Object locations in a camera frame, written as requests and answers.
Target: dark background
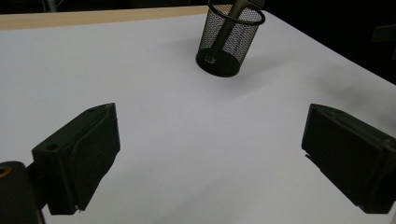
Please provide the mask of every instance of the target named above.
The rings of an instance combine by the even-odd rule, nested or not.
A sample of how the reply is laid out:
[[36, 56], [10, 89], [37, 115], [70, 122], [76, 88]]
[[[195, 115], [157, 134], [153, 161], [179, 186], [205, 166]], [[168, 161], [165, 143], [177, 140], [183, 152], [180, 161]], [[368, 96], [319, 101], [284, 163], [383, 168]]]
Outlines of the dark background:
[[[61, 1], [57, 1], [60, 12], [207, 5], [202, 0]], [[0, 0], [0, 14], [40, 13], [49, 10], [46, 3], [46, 0]], [[396, 60], [392, 60], [396, 39], [372, 41], [375, 27], [396, 24], [396, 0], [267, 0], [264, 9], [396, 85]]]

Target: black mesh cup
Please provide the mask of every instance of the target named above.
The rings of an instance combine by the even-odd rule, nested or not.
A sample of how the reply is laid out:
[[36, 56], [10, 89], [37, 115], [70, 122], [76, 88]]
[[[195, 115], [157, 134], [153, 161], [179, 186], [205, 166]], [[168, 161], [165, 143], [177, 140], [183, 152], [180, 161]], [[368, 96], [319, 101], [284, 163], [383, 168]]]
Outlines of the black mesh cup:
[[235, 18], [230, 13], [231, 10], [235, 11], [233, 4], [224, 4], [224, 0], [209, 0], [208, 5], [205, 28], [195, 60], [207, 73], [233, 77], [239, 72], [265, 17], [256, 8], [244, 7], [240, 8]]

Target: black cylinder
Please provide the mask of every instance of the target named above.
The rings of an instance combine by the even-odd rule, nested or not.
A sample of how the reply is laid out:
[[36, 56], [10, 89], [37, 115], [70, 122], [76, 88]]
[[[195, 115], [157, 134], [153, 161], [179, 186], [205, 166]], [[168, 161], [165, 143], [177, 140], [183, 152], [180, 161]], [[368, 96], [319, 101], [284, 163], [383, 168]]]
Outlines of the black cylinder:
[[248, 53], [254, 35], [265, 17], [253, 7], [224, 5], [209, 0], [201, 44], [196, 62], [207, 73], [218, 77], [233, 77]]

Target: white table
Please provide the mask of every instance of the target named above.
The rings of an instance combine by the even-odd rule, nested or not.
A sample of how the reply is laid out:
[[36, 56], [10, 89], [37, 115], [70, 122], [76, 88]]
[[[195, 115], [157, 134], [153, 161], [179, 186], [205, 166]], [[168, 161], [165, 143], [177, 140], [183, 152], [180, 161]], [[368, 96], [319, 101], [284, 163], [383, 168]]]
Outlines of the white table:
[[121, 152], [87, 210], [49, 224], [389, 224], [301, 150], [310, 104], [396, 136], [396, 87], [265, 13], [240, 73], [194, 57], [205, 15], [0, 31], [2, 161], [83, 110], [118, 109]]

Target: wooden table edge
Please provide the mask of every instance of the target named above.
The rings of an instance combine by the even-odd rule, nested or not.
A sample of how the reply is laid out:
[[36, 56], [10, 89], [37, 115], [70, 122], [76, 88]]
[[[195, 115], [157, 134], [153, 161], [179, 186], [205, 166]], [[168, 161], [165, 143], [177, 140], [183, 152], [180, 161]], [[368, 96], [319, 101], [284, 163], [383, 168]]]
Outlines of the wooden table edge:
[[207, 6], [0, 15], [0, 30], [17, 30], [117, 21], [141, 21], [203, 14]]

